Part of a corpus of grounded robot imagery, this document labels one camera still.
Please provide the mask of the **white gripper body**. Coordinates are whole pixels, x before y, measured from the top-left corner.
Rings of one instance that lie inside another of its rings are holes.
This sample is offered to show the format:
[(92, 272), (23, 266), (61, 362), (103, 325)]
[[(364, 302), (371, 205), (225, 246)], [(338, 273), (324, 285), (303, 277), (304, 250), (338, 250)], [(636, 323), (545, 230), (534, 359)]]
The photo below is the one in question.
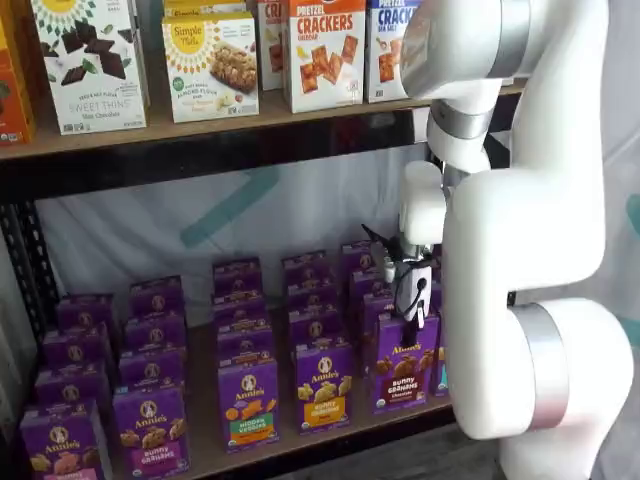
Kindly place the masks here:
[(434, 258), (395, 261), (394, 308), (398, 316), (411, 320), (416, 307), (423, 304), (430, 310)]

